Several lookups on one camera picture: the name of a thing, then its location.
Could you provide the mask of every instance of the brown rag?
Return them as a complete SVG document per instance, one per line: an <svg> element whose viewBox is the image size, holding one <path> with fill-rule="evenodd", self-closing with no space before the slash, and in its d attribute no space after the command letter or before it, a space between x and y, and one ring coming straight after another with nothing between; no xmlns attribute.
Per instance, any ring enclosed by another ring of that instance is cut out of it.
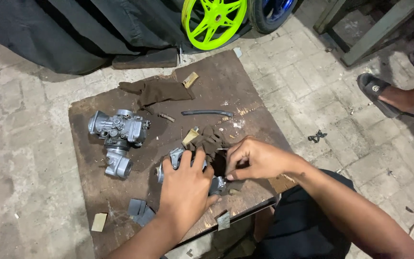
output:
<svg viewBox="0 0 414 259"><path fill-rule="evenodd" d="M157 79L138 82L120 82L119 88L132 94L140 95L140 109L163 101L193 100L194 93L180 82L162 82Z"/></svg>
<svg viewBox="0 0 414 259"><path fill-rule="evenodd" d="M202 134L195 137L187 144L188 150L194 151L197 147L204 148L206 153L206 161L211 163L215 158L216 153L219 151L218 148L230 148L233 145L225 139L223 133L214 128L213 126L206 126L202 130Z"/></svg>

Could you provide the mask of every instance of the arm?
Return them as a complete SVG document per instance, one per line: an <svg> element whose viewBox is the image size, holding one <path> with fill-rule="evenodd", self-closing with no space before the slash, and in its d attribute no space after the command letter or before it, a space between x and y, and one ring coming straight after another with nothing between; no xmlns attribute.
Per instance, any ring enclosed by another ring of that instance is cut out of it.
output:
<svg viewBox="0 0 414 259"><path fill-rule="evenodd" d="M177 170L172 168L169 158L164 159L164 183L155 218L107 259L159 259L183 239L219 200L219 195L208 196L213 168L209 165L202 172L205 156L203 150L197 150L191 166L191 151L185 151Z"/></svg>
<svg viewBox="0 0 414 259"><path fill-rule="evenodd" d="M250 166L236 169L245 162ZM334 226L371 257L414 258L413 239L387 213L300 156L253 137L246 137L228 150L229 180L271 178L282 173L296 180Z"/></svg>

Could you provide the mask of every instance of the black tarp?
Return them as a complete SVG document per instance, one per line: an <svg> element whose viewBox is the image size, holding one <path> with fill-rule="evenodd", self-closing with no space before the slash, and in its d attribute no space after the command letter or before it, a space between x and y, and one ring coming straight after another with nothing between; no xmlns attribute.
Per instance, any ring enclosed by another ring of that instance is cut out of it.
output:
<svg viewBox="0 0 414 259"><path fill-rule="evenodd" d="M0 44L54 72L84 74L116 54L181 47L183 0L0 0ZM244 34L244 23L229 42Z"/></svg>

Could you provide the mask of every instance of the blue wheel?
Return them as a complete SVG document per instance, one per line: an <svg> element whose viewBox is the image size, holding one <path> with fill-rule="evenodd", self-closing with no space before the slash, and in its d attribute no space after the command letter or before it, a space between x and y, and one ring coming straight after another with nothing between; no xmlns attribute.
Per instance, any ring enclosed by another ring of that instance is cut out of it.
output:
<svg viewBox="0 0 414 259"><path fill-rule="evenodd" d="M279 28L292 13L298 0L248 0L248 14L253 27L262 34Z"/></svg>

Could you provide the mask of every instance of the concrete floor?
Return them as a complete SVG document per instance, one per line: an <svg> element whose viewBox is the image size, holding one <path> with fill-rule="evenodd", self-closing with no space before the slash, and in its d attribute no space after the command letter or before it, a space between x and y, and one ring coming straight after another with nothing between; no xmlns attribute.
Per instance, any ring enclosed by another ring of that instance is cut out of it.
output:
<svg viewBox="0 0 414 259"><path fill-rule="evenodd" d="M414 67L403 42L343 67L336 50L324 51L329 41L311 30L324 7L324 1L306 0L274 33L251 31L220 50L184 55L184 65L240 47L244 68L294 151L321 168L342 169L359 193L407 230L414 222L405 210L414 210L414 119L385 118L368 105L355 79L368 71L413 88ZM371 27L359 16L352 13L337 26L347 41ZM105 68L84 77L59 75L0 46L0 258L93 258L68 106L120 81L171 72ZM318 129L328 136L318 144L307 141ZM198 258L218 248L212 238L168 256ZM367 256L353 247L347 258Z"/></svg>

